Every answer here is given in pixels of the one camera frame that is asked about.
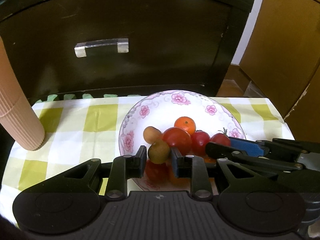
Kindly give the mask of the red cherry tomato with stem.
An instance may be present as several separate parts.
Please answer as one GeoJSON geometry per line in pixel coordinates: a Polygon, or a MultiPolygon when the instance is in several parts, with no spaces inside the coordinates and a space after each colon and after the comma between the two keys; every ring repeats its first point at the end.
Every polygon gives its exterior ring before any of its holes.
{"type": "Polygon", "coordinates": [[[231,141],[227,136],[227,129],[225,128],[223,128],[223,130],[219,130],[219,133],[213,135],[209,141],[225,146],[231,146],[231,141]]]}

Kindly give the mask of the large red tomato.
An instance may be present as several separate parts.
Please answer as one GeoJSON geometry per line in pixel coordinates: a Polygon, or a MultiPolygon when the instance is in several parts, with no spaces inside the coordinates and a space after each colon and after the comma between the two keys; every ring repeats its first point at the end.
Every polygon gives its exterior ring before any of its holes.
{"type": "Polygon", "coordinates": [[[191,151],[191,136],[181,128],[171,127],[167,129],[162,135],[162,140],[170,147],[177,148],[181,155],[187,155],[191,151]]]}

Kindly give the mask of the brown longan cluster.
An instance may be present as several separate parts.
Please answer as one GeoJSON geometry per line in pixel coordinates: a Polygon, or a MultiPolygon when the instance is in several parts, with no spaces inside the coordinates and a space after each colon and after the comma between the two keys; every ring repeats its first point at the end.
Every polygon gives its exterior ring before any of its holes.
{"type": "Polygon", "coordinates": [[[148,149],[148,157],[154,164],[164,163],[170,154],[169,145],[162,139],[157,139],[148,149]]]}

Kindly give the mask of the orange tangerine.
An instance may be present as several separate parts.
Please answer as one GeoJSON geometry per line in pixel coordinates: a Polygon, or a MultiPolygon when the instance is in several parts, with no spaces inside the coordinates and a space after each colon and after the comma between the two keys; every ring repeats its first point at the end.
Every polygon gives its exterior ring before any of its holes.
{"type": "Polygon", "coordinates": [[[174,126],[183,129],[184,131],[186,131],[190,135],[192,135],[196,132],[195,121],[192,118],[187,117],[187,116],[179,117],[175,121],[174,126]]]}
{"type": "Polygon", "coordinates": [[[215,164],[215,163],[216,163],[216,160],[215,160],[215,159],[212,159],[212,158],[209,157],[208,155],[205,155],[205,156],[203,157],[203,159],[204,159],[204,162],[205,162],[205,163],[211,163],[211,164],[215,164]]]}

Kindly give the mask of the tan longan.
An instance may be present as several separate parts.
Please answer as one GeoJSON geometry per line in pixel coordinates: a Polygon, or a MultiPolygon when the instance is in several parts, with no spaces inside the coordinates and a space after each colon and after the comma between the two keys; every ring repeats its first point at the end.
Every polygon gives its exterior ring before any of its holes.
{"type": "Polygon", "coordinates": [[[159,129],[153,126],[148,126],[144,129],[143,138],[148,144],[153,144],[157,139],[161,137],[162,133],[159,129]]]}

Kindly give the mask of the white floral ceramic plate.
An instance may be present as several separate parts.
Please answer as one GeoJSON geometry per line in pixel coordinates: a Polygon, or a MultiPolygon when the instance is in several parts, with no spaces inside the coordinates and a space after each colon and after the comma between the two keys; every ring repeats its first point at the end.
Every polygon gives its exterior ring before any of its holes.
{"type": "Polygon", "coordinates": [[[210,136],[225,131],[229,137],[246,137],[235,116],[214,99],[186,90],[168,90],[143,98],[125,115],[119,132],[120,154],[134,155],[140,146],[149,147],[143,139],[148,126],[164,132],[182,116],[193,119],[196,128],[210,136]]]}

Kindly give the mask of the brown wooden wardrobe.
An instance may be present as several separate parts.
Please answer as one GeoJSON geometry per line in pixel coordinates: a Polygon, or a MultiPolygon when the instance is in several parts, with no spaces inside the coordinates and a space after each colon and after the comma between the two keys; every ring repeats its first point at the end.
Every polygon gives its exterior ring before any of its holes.
{"type": "Polygon", "coordinates": [[[295,139],[319,141],[319,0],[263,0],[240,67],[295,139]]]}

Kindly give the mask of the pink ribbed cylindrical case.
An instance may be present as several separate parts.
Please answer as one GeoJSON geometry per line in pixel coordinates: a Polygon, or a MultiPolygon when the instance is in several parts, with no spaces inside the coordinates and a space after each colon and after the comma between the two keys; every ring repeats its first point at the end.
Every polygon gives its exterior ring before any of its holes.
{"type": "Polygon", "coordinates": [[[16,79],[3,42],[1,42],[1,125],[26,150],[34,151],[44,141],[44,127],[16,79]]]}

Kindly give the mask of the dark wooden drawer cabinet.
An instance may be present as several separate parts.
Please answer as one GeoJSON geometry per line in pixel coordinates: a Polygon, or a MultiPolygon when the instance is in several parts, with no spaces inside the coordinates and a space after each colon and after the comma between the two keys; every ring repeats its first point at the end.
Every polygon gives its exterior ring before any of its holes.
{"type": "Polygon", "coordinates": [[[6,0],[1,38],[25,96],[215,96],[254,0],[6,0]],[[78,43],[128,38],[129,52],[78,58],[78,43]]]}

